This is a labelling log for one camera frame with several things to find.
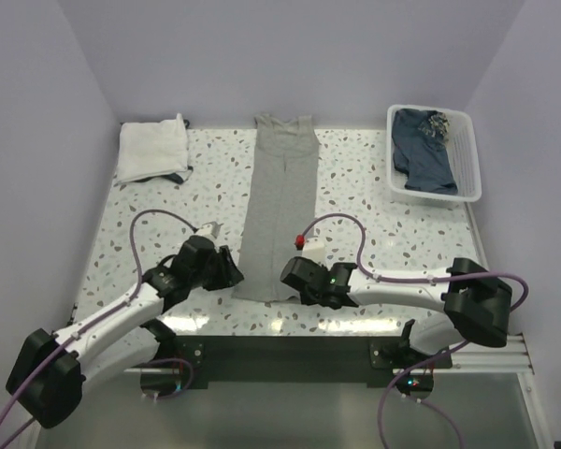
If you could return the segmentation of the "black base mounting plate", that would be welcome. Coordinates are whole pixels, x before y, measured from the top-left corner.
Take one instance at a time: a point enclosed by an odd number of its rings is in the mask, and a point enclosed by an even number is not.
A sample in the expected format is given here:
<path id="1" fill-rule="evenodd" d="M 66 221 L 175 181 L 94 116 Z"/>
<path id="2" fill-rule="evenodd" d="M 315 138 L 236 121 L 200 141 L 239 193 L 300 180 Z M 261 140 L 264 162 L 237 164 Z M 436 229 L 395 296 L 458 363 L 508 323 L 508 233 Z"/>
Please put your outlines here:
<path id="1" fill-rule="evenodd" d="M 172 336 L 160 332 L 156 366 L 139 371 L 146 393 L 168 396 L 212 383 L 365 384 L 385 387 L 395 369 L 426 360 L 399 337 Z"/>

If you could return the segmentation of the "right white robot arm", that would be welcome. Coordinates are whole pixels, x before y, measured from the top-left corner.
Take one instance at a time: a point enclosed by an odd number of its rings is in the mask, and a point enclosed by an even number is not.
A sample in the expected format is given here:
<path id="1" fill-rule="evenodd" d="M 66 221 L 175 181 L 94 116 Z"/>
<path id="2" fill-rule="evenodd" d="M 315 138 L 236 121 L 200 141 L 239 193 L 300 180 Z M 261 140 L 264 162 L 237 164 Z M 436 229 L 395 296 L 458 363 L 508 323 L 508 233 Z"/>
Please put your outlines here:
<path id="1" fill-rule="evenodd" d="M 338 310 L 380 304 L 430 311 L 423 319 L 409 319 L 398 340 L 380 349 L 381 359 L 389 366 L 417 368 L 463 341 L 489 348 L 507 345 L 511 288 L 498 278 L 453 280 L 458 275 L 484 272 L 475 262 L 456 258 L 444 270 L 446 282 L 377 282 L 354 263 L 327 268 L 296 256 L 285 266 L 280 281 L 296 290 L 304 305 Z"/>

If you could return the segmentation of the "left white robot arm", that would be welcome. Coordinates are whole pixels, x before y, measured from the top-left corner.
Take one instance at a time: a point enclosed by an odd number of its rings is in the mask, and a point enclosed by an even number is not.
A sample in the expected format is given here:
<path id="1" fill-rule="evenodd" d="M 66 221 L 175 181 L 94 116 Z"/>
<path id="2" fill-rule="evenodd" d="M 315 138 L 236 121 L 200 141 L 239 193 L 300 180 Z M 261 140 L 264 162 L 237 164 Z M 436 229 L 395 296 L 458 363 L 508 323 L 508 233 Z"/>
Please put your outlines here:
<path id="1" fill-rule="evenodd" d="M 223 290 L 243 280 L 228 246 L 193 235 L 102 311 L 54 334 L 42 328 L 30 334 L 6 389 L 42 427 L 56 427 L 79 406 L 83 387 L 105 372 L 90 373 L 89 367 L 114 343 L 185 301 L 194 289 Z"/>

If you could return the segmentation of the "grey tank top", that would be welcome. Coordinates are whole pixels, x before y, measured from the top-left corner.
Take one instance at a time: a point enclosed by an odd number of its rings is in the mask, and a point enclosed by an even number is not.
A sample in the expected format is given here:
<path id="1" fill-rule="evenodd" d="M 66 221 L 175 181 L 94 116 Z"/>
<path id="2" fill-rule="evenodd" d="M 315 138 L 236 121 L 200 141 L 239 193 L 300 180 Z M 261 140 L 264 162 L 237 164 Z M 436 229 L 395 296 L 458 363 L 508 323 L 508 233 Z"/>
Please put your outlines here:
<path id="1" fill-rule="evenodd" d="M 295 237 L 315 215 L 320 142 L 310 116 L 284 122 L 255 117 L 256 142 L 238 269 L 244 280 L 233 297 L 286 301 L 296 293 L 280 280 L 295 255 Z"/>

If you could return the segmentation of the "white plastic laundry basket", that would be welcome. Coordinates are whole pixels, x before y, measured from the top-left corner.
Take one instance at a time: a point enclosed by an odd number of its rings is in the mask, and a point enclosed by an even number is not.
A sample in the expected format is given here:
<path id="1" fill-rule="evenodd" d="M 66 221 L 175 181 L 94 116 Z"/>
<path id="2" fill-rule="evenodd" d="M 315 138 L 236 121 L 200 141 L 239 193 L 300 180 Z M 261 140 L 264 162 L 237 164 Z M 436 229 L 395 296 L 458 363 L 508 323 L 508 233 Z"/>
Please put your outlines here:
<path id="1" fill-rule="evenodd" d="M 392 141 L 392 124 L 399 109 L 437 110 L 444 113 L 450 123 L 449 140 L 446 145 L 454 180 L 458 187 L 455 196 L 413 192 L 405 189 L 407 177 L 394 169 L 395 145 Z M 470 117 L 458 110 L 431 108 L 417 105 L 392 105 L 387 110 L 386 135 L 386 180 L 393 200 L 445 207 L 449 203 L 473 203 L 482 196 L 482 181 L 474 128 Z"/>

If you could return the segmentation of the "aluminium frame rail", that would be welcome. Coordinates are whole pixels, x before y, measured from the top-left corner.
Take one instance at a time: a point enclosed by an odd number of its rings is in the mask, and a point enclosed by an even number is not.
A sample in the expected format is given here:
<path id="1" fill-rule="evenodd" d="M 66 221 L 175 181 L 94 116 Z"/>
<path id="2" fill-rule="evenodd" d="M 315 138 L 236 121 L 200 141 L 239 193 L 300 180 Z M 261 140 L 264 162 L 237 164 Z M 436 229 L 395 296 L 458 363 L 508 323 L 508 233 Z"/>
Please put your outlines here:
<path id="1" fill-rule="evenodd" d="M 451 355 L 453 369 L 464 373 L 533 373 L 533 365 L 522 335 L 509 336 L 502 348 L 470 343 Z"/>

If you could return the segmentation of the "blue garment in basket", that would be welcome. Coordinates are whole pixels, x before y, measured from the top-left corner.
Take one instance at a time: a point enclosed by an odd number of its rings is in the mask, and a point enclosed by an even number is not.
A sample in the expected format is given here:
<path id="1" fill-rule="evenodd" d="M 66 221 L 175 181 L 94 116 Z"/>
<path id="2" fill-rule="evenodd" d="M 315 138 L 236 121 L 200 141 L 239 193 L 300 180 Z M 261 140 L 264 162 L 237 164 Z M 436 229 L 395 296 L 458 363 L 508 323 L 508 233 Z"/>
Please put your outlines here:
<path id="1" fill-rule="evenodd" d="M 455 196 L 454 180 L 446 145 L 450 123 L 437 110 L 399 109 L 392 124 L 394 169 L 407 177 L 405 189 Z"/>

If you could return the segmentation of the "white motorcycle print tank top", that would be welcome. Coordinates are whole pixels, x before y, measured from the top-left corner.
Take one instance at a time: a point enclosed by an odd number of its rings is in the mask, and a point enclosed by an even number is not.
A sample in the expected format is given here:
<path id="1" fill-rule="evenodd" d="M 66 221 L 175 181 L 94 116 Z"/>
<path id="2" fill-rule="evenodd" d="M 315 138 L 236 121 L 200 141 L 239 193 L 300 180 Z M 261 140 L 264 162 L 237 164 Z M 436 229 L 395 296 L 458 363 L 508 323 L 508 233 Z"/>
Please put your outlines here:
<path id="1" fill-rule="evenodd" d="M 157 123 L 124 123 L 119 137 L 118 184 L 190 170 L 183 116 Z"/>

